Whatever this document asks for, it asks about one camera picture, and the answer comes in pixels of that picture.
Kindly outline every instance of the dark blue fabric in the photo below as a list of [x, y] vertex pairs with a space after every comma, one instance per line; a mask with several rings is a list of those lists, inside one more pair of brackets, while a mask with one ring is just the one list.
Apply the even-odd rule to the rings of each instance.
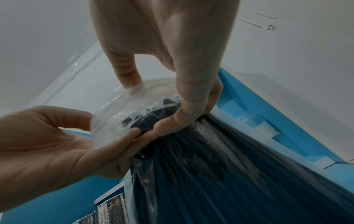
[[[133, 127], [146, 132], [176, 110], [155, 111]], [[131, 170], [134, 219], [141, 224], [354, 220], [351, 192], [211, 115], [150, 143]]]

